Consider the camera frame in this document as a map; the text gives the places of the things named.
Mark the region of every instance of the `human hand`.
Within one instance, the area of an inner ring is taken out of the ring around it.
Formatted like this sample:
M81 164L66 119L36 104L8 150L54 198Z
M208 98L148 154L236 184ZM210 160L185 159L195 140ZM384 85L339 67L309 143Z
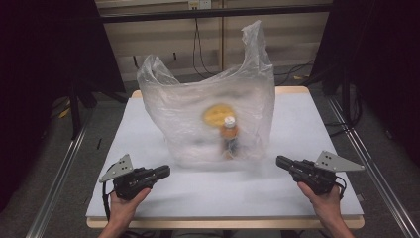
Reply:
M111 192L111 216L99 237L119 237L129 227L136 208L150 192L149 188L145 188L131 200L121 199L115 191Z
M354 237L343 220L340 209L340 189L335 185L328 194L316 195L304 182L297 186L309 198L322 225L334 237Z

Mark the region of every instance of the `wall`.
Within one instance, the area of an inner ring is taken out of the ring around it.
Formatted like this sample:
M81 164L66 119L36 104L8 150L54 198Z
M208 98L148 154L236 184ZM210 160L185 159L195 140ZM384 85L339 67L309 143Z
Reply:
M101 15L179 11L182 0L96 0ZM331 0L213 0L212 8L269 7L331 3ZM221 71L244 59L241 29L262 20L267 51L274 65L306 63L315 59L328 13L198 19L203 62L210 71ZM111 47L123 80L135 80L133 56L141 65L146 55L160 56L174 75L193 74L195 20L170 20L106 24ZM195 65L204 71L196 40Z

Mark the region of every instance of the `triangular metal plate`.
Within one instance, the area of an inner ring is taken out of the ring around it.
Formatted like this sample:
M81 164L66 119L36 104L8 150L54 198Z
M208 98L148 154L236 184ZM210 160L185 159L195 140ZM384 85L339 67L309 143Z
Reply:
M318 160L315 163L315 167L330 172L362 171L365 169L364 166L327 151L321 152L321 155L319 155Z
M105 175L99 180L99 182L104 182L109 179L114 179L123 175L130 173L133 170L133 165L129 154L126 154L121 158L117 163L115 163Z

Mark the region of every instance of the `white table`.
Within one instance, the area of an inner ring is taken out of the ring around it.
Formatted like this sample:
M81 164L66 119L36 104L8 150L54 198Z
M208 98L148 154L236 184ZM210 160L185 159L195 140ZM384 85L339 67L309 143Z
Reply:
M223 162L203 169L178 166L162 132L146 112L140 92L129 100L121 125L98 179L125 154L135 168L171 167L138 207L130 227L149 229L311 229L322 225L311 203L291 175L276 166L277 155L315 161L321 151L336 153L309 91L276 89L270 145L259 162ZM363 211L345 173L348 188L342 213L350 228L364 226ZM108 182L108 191L112 183ZM107 221L97 183L86 212L87 224L103 228Z

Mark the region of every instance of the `clear plastic bag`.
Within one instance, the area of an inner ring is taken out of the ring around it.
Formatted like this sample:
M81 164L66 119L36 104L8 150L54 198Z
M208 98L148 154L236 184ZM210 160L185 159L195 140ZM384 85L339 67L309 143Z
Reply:
M158 57L148 56L138 71L146 110L182 165L264 157L274 110L272 64L261 21L242 31L240 67L179 83Z

